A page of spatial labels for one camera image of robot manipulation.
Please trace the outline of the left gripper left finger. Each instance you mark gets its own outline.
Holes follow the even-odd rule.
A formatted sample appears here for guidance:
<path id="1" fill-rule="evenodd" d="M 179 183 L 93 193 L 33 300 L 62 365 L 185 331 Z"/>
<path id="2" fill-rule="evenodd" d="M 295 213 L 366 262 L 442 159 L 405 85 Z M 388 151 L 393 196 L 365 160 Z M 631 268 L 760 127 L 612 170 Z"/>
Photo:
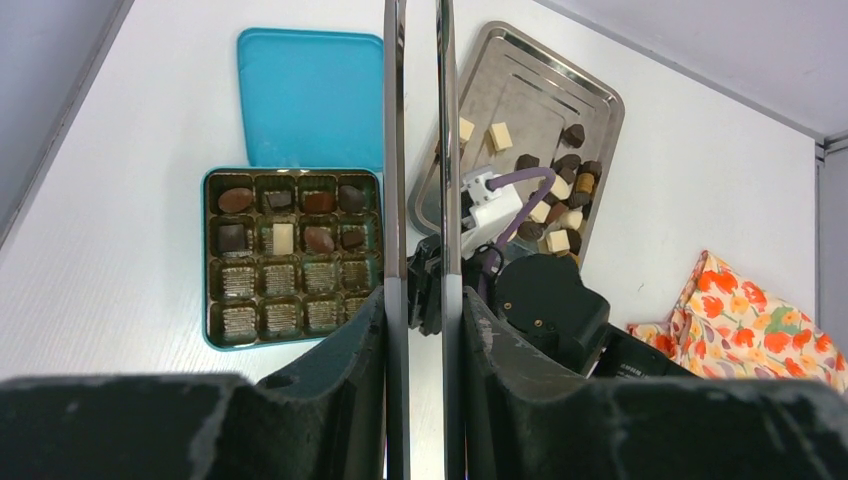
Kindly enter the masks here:
<path id="1" fill-rule="evenodd" d="M 35 377 L 1 385 L 5 479 L 378 479 L 384 292 L 305 354 L 237 375 Z"/>

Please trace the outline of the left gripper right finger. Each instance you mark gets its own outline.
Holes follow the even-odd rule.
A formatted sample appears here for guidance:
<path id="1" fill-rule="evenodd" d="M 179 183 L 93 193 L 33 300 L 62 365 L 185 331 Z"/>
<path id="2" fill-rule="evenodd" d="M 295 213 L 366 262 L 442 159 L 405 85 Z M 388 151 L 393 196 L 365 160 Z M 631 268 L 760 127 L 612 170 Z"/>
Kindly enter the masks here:
<path id="1" fill-rule="evenodd" d="M 843 479 L 847 404 L 814 381 L 587 379 L 464 292 L 472 479 Z"/>

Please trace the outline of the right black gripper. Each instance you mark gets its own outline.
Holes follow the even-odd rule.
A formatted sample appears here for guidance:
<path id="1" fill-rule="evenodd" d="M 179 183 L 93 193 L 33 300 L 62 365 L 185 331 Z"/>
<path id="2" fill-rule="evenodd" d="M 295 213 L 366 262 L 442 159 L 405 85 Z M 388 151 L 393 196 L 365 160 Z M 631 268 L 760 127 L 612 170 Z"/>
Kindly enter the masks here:
<path id="1" fill-rule="evenodd" d="M 407 258 L 409 328 L 423 336 L 441 332 L 441 237 L 421 240 Z"/>

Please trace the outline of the teal chocolate box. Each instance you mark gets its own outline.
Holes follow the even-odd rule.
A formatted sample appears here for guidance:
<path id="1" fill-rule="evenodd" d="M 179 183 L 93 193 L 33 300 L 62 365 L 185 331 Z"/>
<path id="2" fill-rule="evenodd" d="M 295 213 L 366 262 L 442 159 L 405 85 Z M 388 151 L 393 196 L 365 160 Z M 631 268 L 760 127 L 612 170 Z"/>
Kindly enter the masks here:
<path id="1" fill-rule="evenodd" d="M 327 336 L 383 282 L 373 172 L 219 168 L 201 193 L 204 337 L 216 349 Z"/>

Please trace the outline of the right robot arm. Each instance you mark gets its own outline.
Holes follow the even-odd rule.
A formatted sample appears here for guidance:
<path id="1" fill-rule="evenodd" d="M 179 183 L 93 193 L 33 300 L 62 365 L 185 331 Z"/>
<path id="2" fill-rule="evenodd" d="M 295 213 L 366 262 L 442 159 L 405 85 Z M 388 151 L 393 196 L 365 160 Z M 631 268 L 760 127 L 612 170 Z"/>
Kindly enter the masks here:
<path id="1" fill-rule="evenodd" d="M 532 254 L 511 262 L 492 244 L 462 264 L 463 283 L 474 288 L 499 320 L 543 354 L 586 377 L 690 376 L 658 348 L 613 326 L 611 306 L 585 286 L 570 256 Z"/>

